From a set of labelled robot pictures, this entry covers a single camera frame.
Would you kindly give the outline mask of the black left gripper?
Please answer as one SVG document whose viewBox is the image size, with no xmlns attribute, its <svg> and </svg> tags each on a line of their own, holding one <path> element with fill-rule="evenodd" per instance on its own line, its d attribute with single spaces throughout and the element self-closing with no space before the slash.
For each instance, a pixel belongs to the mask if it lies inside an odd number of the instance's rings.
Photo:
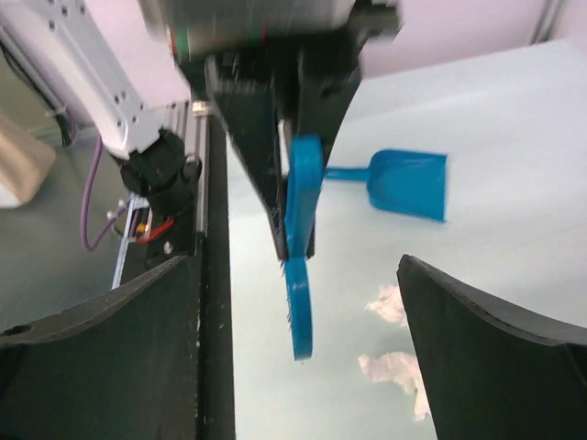
<svg viewBox="0 0 587 440">
<path fill-rule="evenodd" d="M 361 83 L 365 43 L 395 37 L 403 25 L 397 1 L 142 1 L 148 30 L 170 41 L 190 83 L 223 54 L 266 50 L 278 72 L 299 75 L 294 136 L 320 138 L 326 168 L 342 121 Z M 277 258 L 287 259 L 285 185 L 270 89 L 209 86 L 232 147 L 268 217 Z"/>
</svg>

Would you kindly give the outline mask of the blue plastic hand brush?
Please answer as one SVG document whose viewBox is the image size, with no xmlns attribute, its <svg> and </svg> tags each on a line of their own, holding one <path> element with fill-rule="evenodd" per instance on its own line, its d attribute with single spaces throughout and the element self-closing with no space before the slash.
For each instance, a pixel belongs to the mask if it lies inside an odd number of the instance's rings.
<svg viewBox="0 0 587 440">
<path fill-rule="evenodd" d="M 313 353 L 313 323 L 307 250 L 316 220 L 316 207 L 324 176 L 322 145 L 317 136 L 292 140 L 287 178 L 284 226 L 288 259 L 284 263 L 293 358 Z"/>
</svg>

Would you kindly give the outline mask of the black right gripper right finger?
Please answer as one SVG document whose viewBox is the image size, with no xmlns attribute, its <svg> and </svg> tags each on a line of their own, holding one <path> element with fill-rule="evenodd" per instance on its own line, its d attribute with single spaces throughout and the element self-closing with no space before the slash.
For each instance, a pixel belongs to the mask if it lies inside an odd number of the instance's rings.
<svg viewBox="0 0 587 440">
<path fill-rule="evenodd" d="M 413 256 L 397 278 L 437 438 L 585 438 L 585 328 Z"/>
</svg>

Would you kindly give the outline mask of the blue plastic dustpan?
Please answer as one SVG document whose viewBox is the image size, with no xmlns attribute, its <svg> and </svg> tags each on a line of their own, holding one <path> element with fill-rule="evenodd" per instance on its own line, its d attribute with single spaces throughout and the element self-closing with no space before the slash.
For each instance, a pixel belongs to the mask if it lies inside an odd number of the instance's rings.
<svg viewBox="0 0 587 440">
<path fill-rule="evenodd" d="M 379 210 L 440 223 L 446 221 L 446 154 L 382 149 L 371 156 L 365 167 L 329 166 L 325 177 L 364 182 L 371 205 Z"/>
</svg>

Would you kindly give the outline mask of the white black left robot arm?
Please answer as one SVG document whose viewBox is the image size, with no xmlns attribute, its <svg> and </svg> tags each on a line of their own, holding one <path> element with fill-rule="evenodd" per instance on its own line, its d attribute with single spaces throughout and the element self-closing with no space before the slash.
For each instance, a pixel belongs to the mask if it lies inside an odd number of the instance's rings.
<svg viewBox="0 0 587 440">
<path fill-rule="evenodd" d="M 401 27 L 394 1 L 145 1 L 194 97 L 211 105 L 287 259 L 277 126 L 315 135 L 328 156 L 361 81 L 368 39 Z M 159 215 L 194 198 L 177 136 L 144 104 L 84 1 L 4 1 L 1 22 L 47 58 L 94 123 L 124 184 Z"/>
</svg>

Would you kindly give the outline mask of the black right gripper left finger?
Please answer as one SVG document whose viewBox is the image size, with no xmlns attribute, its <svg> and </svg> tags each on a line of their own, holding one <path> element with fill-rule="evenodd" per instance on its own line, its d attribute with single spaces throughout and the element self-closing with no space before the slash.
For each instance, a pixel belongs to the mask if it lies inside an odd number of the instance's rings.
<svg viewBox="0 0 587 440">
<path fill-rule="evenodd" d="M 173 258 L 1 334 L 4 439 L 154 439 L 189 319 L 190 259 Z"/>
</svg>

